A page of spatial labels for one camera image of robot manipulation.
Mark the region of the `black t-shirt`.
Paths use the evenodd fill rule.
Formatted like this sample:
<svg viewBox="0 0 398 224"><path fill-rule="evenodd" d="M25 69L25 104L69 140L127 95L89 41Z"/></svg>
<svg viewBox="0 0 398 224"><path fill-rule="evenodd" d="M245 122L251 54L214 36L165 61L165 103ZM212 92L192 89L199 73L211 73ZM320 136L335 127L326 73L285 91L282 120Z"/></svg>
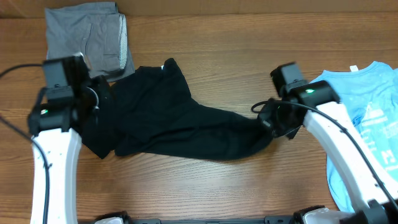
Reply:
<svg viewBox="0 0 398 224"><path fill-rule="evenodd" d="M102 159L113 151L219 161L251 156L272 141L258 120L197 103L173 58L116 82L81 138Z"/></svg>

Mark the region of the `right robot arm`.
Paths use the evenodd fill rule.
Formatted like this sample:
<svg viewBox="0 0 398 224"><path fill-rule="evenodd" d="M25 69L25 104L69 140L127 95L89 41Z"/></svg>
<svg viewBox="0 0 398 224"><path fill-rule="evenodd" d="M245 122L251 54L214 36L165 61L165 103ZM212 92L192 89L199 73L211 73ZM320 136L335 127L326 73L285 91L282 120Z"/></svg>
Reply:
<svg viewBox="0 0 398 224"><path fill-rule="evenodd" d="M397 223L397 182L373 158L330 84L309 83L295 63L278 66L270 76L279 99L258 104L262 126L273 138L289 139L304 126L333 161L354 209L308 207L295 212L292 223Z"/></svg>

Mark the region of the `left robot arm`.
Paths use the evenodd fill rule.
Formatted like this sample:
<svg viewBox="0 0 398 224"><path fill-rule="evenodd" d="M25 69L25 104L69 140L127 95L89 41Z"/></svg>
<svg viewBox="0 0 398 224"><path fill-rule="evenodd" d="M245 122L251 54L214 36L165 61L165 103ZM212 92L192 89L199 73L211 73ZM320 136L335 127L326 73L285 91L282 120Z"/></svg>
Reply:
<svg viewBox="0 0 398 224"><path fill-rule="evenodd" d="M98 112L103 77L82 54L46 60L46 86L28 116L34 153L31 223L77 223L76 170L83 123Z"/></svg>

